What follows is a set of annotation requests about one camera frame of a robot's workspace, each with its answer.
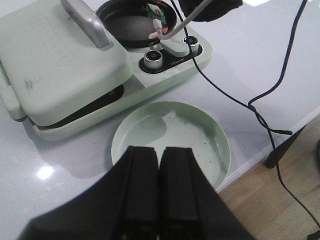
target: black cable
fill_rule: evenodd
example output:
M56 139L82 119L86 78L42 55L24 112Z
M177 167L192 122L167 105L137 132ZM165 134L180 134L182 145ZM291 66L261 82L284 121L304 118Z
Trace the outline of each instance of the black cable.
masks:
M287 70L287 66L288 66L288 62L289 62L289 57L290 57L290 53L291 53L291 50L292 50L292 46L294 44L298 22L299 22L299 19L300 19L301 15L302 15L302 13L303 13L303 11L305 9L307 1L308 0L303 0L302 1L301 6L300 6L300 8L298 10L298 13L296 14L295 19L293 21L293 25L292 25L292 28L291 28L290 39L289 39L288 47L287 47L287 50L286 50L286 53L285 53L284 62L283 62L283 66L282 66L282 70L281 70L281 74L280 74L279 80L268 91L266 91L266 92L264 92L264 93L262 93L262 94L260 94L260 95L258 95L256 97L254 97L253 99L251 99L248 102L249 106L251 106L252 103L257 101L258 99L261 99L261 98L269 95L270 93L272 93L282 83L282 81L283 81L283 79L285 77L286 70Z
M173 5L173 8L174 10L176 11L179 19L181 21L183 21L183 18L176 6L176 4L174 3L174 0L170 0L172 5ZM286 51L286 55L285 55L285 59L284 59L284 63L283 63L283 66L282 66L282 71L281 71L281 76L279 78L279 80L277 81L277 83L271 88L269 89L268 91L264 92L263 94L260 94L259 96L253 98L252 100L249 101L248 105L244 104L243 102L237 100L236 98L230 96L229 94L227 94L225 91L223 91L221 88L219 88L216 84L214 84L203 72L202 70L199 68L198 64L197 64L197 61L195 59L195 56L191 50L191 46L190 46L190 43L189 41L186 41L187 44L188 44L188 47L189 47L189 51L192 55L192 60L193 60L193 63L196 67L196 69L198 70L198 72L213 86L215 87L219 92L221 92L223 95L225 95L226 97L228 97L229 99L233 100L234 102L240 104L241 106L245 107L246 109L249 109L251 110L252 112L254 112L254 114L256 115L259 123L264 127L266 128L267 132L268 132L268 135L269 135L269 138L270 138L270 141L271 141L271 145L272 145L272 148L273 150L276 149L276 145L275 145L275 141L274 141L274 138L272 136L272 132L275 132L275 133L278 133L278 134L290 134L289 132L290 131L286 131L286 130L273 130L271 128L269 128L267 122L265 121L265 119L258 113L258 111L256 110L256 108L254 106L252 106L252 103L260 98L263 98L265 96L267 96L268 94L270 94L271 92L273 92L282 82L284 76L285 76L285 73L286 73L286 69L287 69L287 65L288 65L288 61L289 61L289 57L290 57L290 53L291 53L291 49L292 49L292 46L293 46L293 42L294 42L294 38L295 38L295 33L296 33L296 29L297 29L297 25L298 25L298 22L299 22L299 19L302 15L302 12L306 6L306 3L307 3L307 0L303 0L302 1L302 4L299 8L299 11L294 19L294 22L293 22L293 26L292 26L292 29L291 29L291 35L290 35L290 40L289 40L289 44L288 44L288 48L287 48L287 51ZM188 40L189 39L189 34L188 34L188 30L187 28L185 27L184 28L184 32L185 32L185 36L186 36L186 39ZM276 170L277 170L277 176L278 176L278 179L279 179L279 182L281 183L281 185L283 186L283 188L304 208L304 210L310 215L310 217L313 219L313 221L316 223L316 225L320 228L320 223L318 222L318 220L315 218L315 216L310 212L310 210L307 209L307 207L287 188L287 186L284 184L283 182L283 179L281 177L281 173L280 173L280 167L279 167L279 164L277 163L276 164Z

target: round cavity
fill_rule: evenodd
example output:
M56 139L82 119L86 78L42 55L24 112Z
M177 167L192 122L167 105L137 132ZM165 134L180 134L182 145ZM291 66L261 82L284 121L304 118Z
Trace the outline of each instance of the round cavity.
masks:
M152 147L159 161L166 147L192 148L216 190L230 166L230 147L222 128L204 111L182 102L155 102L128 115L113 137L113 164L128 146Z
M175 11L164 1L148 0L148 3L159 6L163 10L166 24L170 32L177 23ZM145 1L110 0L104 3L96 12L105 28L125 47L143 48L158 44L160 40L155 37L149 39L154 33L153 20L148 17Z

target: black pot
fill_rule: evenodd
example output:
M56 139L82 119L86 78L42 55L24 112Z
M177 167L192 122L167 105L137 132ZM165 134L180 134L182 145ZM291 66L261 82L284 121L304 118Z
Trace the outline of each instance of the black pot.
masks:
M167 3L148 0L148 3L158 5L163 10L168 32L177 23L174 9ZM156 38L148 39L149 34L155 32L153 20L148 17L145 8L146 0L109 0L97 10L96 14L105 28L124 47L143 48L158 44Z

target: chrome knob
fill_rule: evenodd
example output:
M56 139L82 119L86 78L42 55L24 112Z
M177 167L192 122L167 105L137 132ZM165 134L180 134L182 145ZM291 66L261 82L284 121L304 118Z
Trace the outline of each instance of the chrome knob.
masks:
M189 41L192 52L194 54L198 52L198 49L199 49L198 38L196 38L195 36L189 36L189 37L185 37L182 41L185 42L186 44Z
M158 70L163 66L163 56L160 51L149 50L145 52L143 65L148 70Z

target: appliance lid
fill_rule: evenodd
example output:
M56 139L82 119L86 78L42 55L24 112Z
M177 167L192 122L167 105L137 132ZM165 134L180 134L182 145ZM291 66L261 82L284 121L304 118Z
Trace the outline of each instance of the appliance lid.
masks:
M128 52L110 34L99 49L59 0L39 0L0 18L0 61L18 102L49 126L124 83Z

